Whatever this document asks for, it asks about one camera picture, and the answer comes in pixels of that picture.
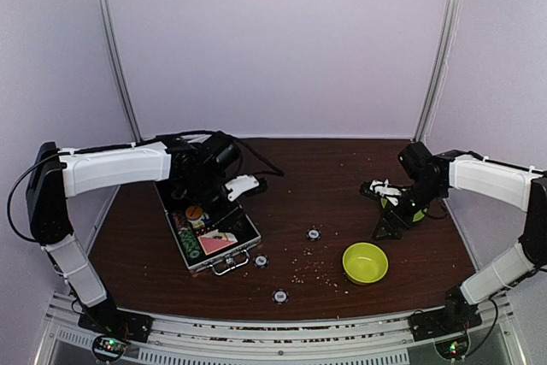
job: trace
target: yellow-green bowl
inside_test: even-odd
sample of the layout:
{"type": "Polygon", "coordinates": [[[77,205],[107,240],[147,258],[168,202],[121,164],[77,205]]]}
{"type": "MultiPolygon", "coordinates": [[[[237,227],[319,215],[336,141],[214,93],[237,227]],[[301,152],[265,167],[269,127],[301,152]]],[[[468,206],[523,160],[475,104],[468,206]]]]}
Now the yellow-green bowl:
{"type": "MultiPolygon", "coordinates": [[[[385,205],[387,204],[387,200],[385,198],[381,198],[379,202],[382,204],[382,209],[385,208],[385,205]]],[[[427,212],[427,209],[424,209],[423,211],[420,210],[416,214],[414,214],[414,217],[412,218],[412,222],[418,222],[420,220],[423,220],[426,215],[424,214],[424,211],[427,212]]]]}
{"type": "Polygon", "coordinates": [[[384,278],[389,263],[380,247],[370,243],[355,243],[342,256],[342,265],[351,282],[364,286],[384,278]]]}

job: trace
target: white wall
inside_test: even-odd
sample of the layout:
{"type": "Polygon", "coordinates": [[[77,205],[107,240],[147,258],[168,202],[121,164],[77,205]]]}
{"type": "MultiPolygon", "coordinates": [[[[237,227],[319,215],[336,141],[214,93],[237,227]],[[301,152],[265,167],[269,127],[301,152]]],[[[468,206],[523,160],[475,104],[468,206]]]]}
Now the white wall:
{"type": "MultiPolygon", "coordinates": [[[[463,0],[448,68],[429,147],[547,168],[547,0],[463,0]]],[[[466,192],[450,203],[480,266],[522,233],[525,215],[503,203],[466,192]]],[[[542,365],[547,275],[509,295],[532,363],[542,365]]]]}
{"type": "Polygon", "coordinates": [[[445,0],[110,0],[145,136],[408,138],[445,0]]]}
{"type": "MultiPolygon", "coordinates": [[[[103,41],[97,0],[0,0],[0,202],[54,140],[85,147],[131,138],[103,41]]],[[[85,243],[110,191],[69,203],[85,243]]],[[[14,203],[28,233],[24,190],[14,203]]],[[[38,324],[59,284],[44,253],[19,240],[0,214],[0,352],[2,364],[26,364],[38,324]]]]}

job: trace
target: round marker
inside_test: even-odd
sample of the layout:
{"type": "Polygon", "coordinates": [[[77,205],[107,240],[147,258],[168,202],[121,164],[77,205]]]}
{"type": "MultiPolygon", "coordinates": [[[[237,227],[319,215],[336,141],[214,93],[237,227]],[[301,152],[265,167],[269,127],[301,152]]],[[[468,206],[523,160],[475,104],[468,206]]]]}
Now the round marker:
{"type": "Polygon", "coordinates": [[[319,241],[321,239],[321,231],[319,231],[317,228],[310,228],[306,232],[306,238],[309,241],[319,241]]]}
{"type": "Polygon", "coordinates": [[[272,301],[278,304],[286,303],[289,301],[289,293],[285,290],[277,290],[272,294],[272,301]]]}
{"type": "Polygon", "coordinates": [[[265,268],[270,263],[270,260],[267,256],[260,254],[259,256],[255,257],[255,259],[253,260],[253,263],[255,264],[255,267],[257,268],[265,268]]]}

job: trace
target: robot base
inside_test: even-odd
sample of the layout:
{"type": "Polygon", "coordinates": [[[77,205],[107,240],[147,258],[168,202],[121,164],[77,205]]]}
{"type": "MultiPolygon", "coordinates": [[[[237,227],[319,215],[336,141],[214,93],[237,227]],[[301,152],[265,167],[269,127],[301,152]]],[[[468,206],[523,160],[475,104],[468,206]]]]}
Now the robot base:
{"type": "MultiPolygon", "coordinates": [[[[152,317],[142,314],[135,314],[133,312],[122,311],[118,309],[118,315],[121,316],[122,321],[127,324],[129,333],[127,339],[135,342],[148,341],[150,330],[152,328],[152,317]]],[[[103,333],[104,330],[99,327],[95,322],[91,321],[89,317],[82,314],[78,320],[78,326],[84,329],[89,329],[94,333],[103,333]]],[[[122,328],[117,332],[112,333],[112,337],[120,340],[125,340],[126,329],[122,328]]]]}
{"type": "MultiPolygon", "coordinates": [[[[451,333],[465,331],[463,324],[447,329],[447,327],[442,325],[445,320],[446,311],[444,309],[412,314],[409,317],[409,324],[414,341],[418,342],[423,341],[424,339],[435,339],[451,333]]],[[[468,316],[468,329],[478,327],[480,324],[482,324],[482,319],[479,314],[471,314],[468,316]]]]}

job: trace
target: wooden table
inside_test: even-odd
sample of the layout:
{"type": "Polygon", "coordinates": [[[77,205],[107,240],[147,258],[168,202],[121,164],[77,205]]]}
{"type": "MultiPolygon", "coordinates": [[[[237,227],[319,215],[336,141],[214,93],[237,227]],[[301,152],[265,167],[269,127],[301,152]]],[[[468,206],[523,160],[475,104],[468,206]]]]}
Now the wooden table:
{"type": "MultiPolygon", "coordinates": [[[[243,200],[262,234],[252,250],[268,255],[264,269],[251,264],[224,277],[185,268],[155,187],[121,187],[91,251],[91,261],[116,302],[129,309],[234,320],[310,320],[393,313],[440,305],[444,292],[474,272],[450,218],[425,219],[400,241],[377,244],[390,268],[379,283],[356,286],[341,258],[349,245],[371,241],[379,205],[358,190],[364,180],[409,180],[397,162],[403,140],[252,139],[284,169],[269,189],[243,200]],[[310,242],[306,231],[321,230],[310,242]],[[272,293],[290,294],[278,305],[272,293]]],[[[249,170],[262,169],[254,161],[249,170]]]]}

